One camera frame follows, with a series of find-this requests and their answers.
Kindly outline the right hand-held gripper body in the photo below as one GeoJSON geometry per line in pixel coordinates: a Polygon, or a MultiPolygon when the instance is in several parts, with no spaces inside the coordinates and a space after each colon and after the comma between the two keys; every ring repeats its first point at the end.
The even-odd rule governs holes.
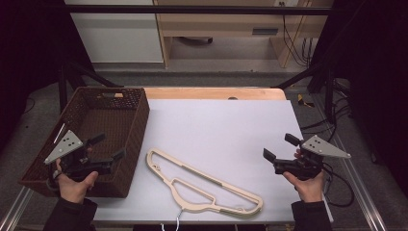
{"type": "Polygon", "coordinates": [[[351,155],[333,144],[321,139],[317,135],[307,141],[300,140],[302,156],[293,160],[275,159],[272,163],[276,174],[285,171],[291,173],[301,181],[315,178],[323,169],[324,157],[349,159],[351,155]]]}

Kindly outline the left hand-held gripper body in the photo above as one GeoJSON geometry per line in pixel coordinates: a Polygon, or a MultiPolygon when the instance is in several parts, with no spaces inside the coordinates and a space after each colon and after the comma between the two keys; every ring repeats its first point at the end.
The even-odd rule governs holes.
{"type": "Polygon", "coordinates": [[[114,163],[112,158],[93,160],[89,156],[89,149],[92,147],[85,147],[85,143],[86,141],[81,141],[74,132],[68,130],[44,163],[50,166],[60,160],[62,173],[77,182],[83,181],[93,171],[97,171],[99,175],[110,174],[114,163]]]}

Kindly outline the brown woven basket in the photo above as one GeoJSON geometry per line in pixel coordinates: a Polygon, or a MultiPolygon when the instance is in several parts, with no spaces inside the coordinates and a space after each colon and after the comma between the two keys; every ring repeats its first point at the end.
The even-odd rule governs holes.
{"type": "Polygon", "coordinates": [[[99,175],[91,190],[91,197],[119,197],[128,195],[138,163],[140,149],[149,117],[149,105],[143,89],[78,88],[37,157],[25,171],[19,183],[44,196],[53,196],[51,176],[56,169],[45,158],[68,130],[81,141],[98,134],[105,139],[89,149],[93,160],[106,160],[119,149],[126,156],[113,163],[110,174],[99,175]]]}

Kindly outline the person's right hand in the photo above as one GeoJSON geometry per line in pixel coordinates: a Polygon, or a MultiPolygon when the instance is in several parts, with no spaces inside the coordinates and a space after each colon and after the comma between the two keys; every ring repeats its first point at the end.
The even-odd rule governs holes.
{"type": "Polygon", "coordinates": [[[283,176],[295,187],[299,197],[306,203],[320,202],[323,197],[324,172],[321,171],[315,178],[301,181],[291,173],[285,171],[283,176]]]}

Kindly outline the person's left hand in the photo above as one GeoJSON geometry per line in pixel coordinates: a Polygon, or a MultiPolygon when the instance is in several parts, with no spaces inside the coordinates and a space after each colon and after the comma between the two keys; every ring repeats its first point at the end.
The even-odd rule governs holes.
{"type": "Polygon", "coordinates": [[[83,181],[76,182],[61,173],[56,177],[56,182],[60,189],[61,198],[68,202],[82,204],[88,191],[90,191],[95,184],[98,177],[98,172],[93,171],[83,181]]]}

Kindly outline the yellow and black tool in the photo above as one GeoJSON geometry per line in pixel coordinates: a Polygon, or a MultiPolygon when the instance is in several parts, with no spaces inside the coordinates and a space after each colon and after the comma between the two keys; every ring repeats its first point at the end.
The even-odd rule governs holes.
{"type": "Polygon", "coordinates": [[[313,102],[306,102],[302,94],[297,95],[297,103],[298,105],[306,106],[309,108],[315,108],[315,104],[313,102]]]}

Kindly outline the white table sheet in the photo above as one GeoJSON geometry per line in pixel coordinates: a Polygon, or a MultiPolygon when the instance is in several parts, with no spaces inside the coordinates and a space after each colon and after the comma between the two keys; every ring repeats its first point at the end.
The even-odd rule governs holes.
{"type": "MultiPolygon", "coordinates": [[[[295,148],[286,134],[301,135],[288,100],[152,100],[141,151],[158,148],[179,161],[260,196],[252,223],[290,221],[298,194],[263,156],[289,160],[295,148]]],[[[235,218],[184,211],[169,187],[139,158],[128,196],[99,198],[98,221],[125,223],[233,223],[235,218]]]]}

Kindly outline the dark curtain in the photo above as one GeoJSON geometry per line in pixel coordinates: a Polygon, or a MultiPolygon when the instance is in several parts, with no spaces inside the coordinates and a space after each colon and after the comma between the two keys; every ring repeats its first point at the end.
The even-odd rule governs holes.
{"type": "Polygon", "coordinates": [[[339,35],[334,76],[350,82],[364,137],[408,197],[408,0],[333,0],[313,58],[339,35]]]}
{"type": "Polygon", "coordinates": [[[28,96],[58,80],[64,62],[92,70],[65,0],[0,0],[0,150],[28,96]]]}

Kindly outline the wooden table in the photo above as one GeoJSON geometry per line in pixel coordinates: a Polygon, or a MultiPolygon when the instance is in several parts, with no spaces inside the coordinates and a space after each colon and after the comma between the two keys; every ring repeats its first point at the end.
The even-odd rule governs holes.
{"type": "Polygon", "coordinates": [[[271,88],[145,88],[148,99],[286,100],[280,89],[271,88]]]}

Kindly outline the white cabinet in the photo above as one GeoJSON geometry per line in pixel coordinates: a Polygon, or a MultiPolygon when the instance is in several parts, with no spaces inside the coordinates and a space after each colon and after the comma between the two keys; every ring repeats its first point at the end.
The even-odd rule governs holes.
{"type": "Polygon", "coordinates": [[[73,13],[71,17],[94,64],[164,61],[154,13],[73,13]]]}

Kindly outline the light wooden desk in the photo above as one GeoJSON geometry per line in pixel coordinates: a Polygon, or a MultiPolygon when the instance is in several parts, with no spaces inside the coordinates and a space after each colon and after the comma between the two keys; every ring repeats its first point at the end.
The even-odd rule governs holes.
{"type": "MultiPolygon", "coordinates": [[[[156,6],[240,6],[240,7],[324,7],[334,0],[152,0],[156,6]]],[[[282,67],[288,65],[294,48],[302,39],[317,39],[324,27],[324,15],[267,15],[267,14],[183,14],[158,13],[162,48],[169,58],[169,41],[176,37],[264,37],[270,40],[282,67]],[[253,28],[278,28],[276,36],[253,36],[253,28]]]]}

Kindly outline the silver metal rail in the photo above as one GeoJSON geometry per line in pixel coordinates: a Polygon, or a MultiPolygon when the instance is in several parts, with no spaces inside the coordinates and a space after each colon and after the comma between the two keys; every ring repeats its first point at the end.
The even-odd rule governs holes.
{"type": "Polygon", "coordinates": [[[13,205],[0,220],[0,231],[14,231],[23,215],[28,203],[33,195],[33,191],[27,187],[22,187],[13,205]]]}
{"type": "MultiPolygon", "coordinates": [[[[324,99],[316,94],[313,94],[312,96],[319,114],[323,117],[323,119],[325,119],[324,99]]],[[[333,109],[335,119],[337,119],[336,121],[338,122],[337,125],[340,125],[339,119],[350,112],[349,106],[345,103],[345,99],[341,99],[340,101],[335,100],[335,102],[333,102],[333,109]]],[[[338,134],[338,131],[340,131],[339,126],[337,126],[336,132],[334,131],[334,127],[330,128],[330,125],[326,125],[326,127],[329,130],[329,138],[331,137],[331,139],[329,139],[331,140],[330,143],[334,144],[336,147],[339,147],[343,151],[347,151],[340,135],[338,134]]],[[[366,187],[366,182],[363,180],[361,174],[358,172],[358,169],[353,164],[352,159],[339,159],[339,163],[343,168],[347,182],[350,184],[355,200],[358,202],[363,216],[369,226],[369,231],[388,231],[388,228],[386,227],[383,218],[379,214],[368,188],[366,187]]]]}

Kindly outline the black metal frame leg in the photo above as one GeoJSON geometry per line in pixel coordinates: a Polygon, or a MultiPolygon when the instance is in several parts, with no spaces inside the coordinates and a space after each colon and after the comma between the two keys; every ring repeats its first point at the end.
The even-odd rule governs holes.
{"type": "Polygon", "coordinates": [[[312,64],[306,70],[296,74],[291,79],[284,81],[283,83],[273,86],[274,89],[284,90],[294,83],[311,77],[311,80],[307,86],[307,90],[310,93],[318,93],[322,88],[325,88],[324,92],[324,115],[330,123],[335,122],[335,115],[333,109],[333,91],[334,91],[334,74],[329,64],[324,62],[318,62],[312,64]]]}
{"type": "Polygon", "coordinates": [[[90,77],[92,80],[100,83],[108,88],[119,88],[119,85],[98,75],[94,70],[86,68],[75,62],[65,62],[58,71],[58,86],[60,97],[60,112],[67,105],[67,85],[72,86],[74,90],[79,87],[85,87],[87,84],[83,80],[84,76],[90,77]]]}

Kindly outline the black horizontal frame bar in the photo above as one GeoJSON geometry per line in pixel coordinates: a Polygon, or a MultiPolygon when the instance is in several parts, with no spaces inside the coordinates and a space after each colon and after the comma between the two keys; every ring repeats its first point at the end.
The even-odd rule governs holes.
{"type": "Polygon", "coordinates": [[[183,13],[183,14],[279,14],[329,15],[331,8],[226,7],[226,6],[146,6],[146,5],[66,5],[70,13],[183,13]]]}

